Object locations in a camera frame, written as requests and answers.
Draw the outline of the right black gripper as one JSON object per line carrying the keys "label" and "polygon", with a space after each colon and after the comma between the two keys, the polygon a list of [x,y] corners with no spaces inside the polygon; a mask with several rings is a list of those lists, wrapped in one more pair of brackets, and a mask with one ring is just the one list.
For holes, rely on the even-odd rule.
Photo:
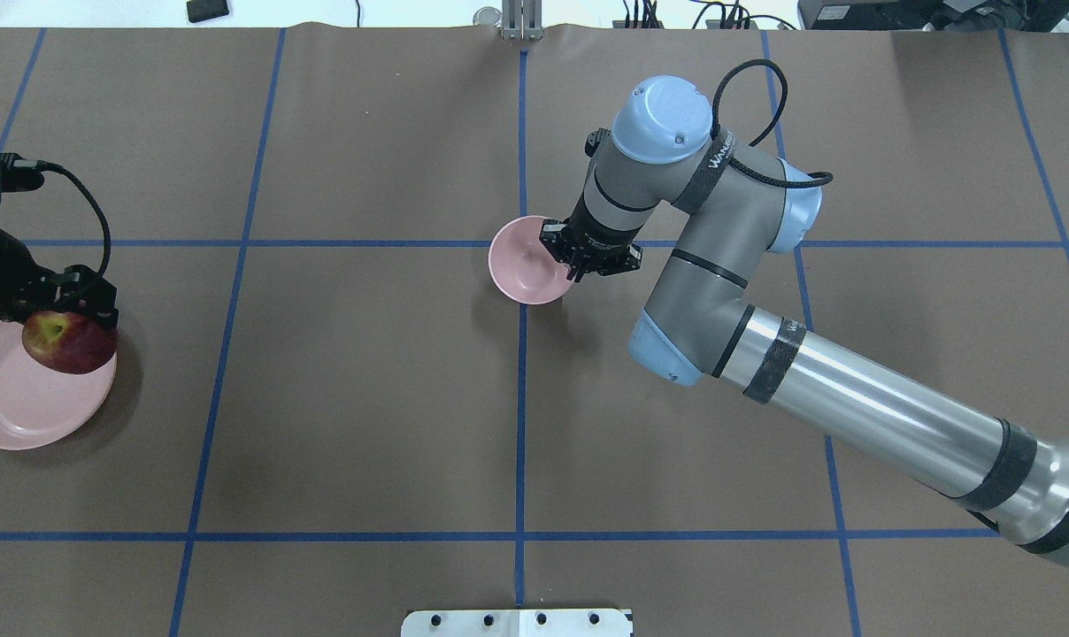
{"label": "right black gripper", "polygon": [[540,226],[539,242],[559,265],[566,266],[567,279],[580,281],[583,275],[599,277],[637,271],[642,265],[642,250],[636,243],[599,249],[580,234],[579,228],[568,221],[544,220]]}

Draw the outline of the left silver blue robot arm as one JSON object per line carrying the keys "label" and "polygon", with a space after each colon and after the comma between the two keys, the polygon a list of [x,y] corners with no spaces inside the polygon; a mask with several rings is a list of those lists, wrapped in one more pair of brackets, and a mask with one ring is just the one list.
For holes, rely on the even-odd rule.
{"label": "left silver blue robot arm", "polygon": [[68,178],[97,218],[102,253],[97,267],[69,265],[53,271],[38,265],[22,240],[0,228],[0,321],[25,323],[38,311],[77,313],[104,329],[119,323],[117,288],[105,278],[112,254],[112,234],[94,195],[64,166],[0,152],[0,204],[7,193],[33,192],[46,173]]}

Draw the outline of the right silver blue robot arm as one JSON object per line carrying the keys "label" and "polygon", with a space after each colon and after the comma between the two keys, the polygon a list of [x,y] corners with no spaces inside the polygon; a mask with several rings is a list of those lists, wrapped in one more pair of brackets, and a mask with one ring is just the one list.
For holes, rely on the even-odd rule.
{"label": "right silver blue robot arm", "polygon": [[635,86],[586,151],[579,201],[539,235],[571,282],[639,269],[635,239],[661,203],[688,217],[631,335],[636,363],[680,386],[732,383],[1069,568],[1069,439],[1036,438],[746,301],[761,257],[814,226],[828,173],[738,142],[716,100],[668,75]]}

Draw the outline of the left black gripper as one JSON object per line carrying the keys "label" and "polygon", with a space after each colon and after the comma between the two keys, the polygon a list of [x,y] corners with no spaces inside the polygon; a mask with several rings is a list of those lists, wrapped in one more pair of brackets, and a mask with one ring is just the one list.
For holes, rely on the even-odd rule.
{"label": "left black gripper", "polygon": [[106,330],[118,329],[117,288],[86,265],[64,271],[41,271],[14,293],[14,321],[24,323],[40,311],[76,313]]}

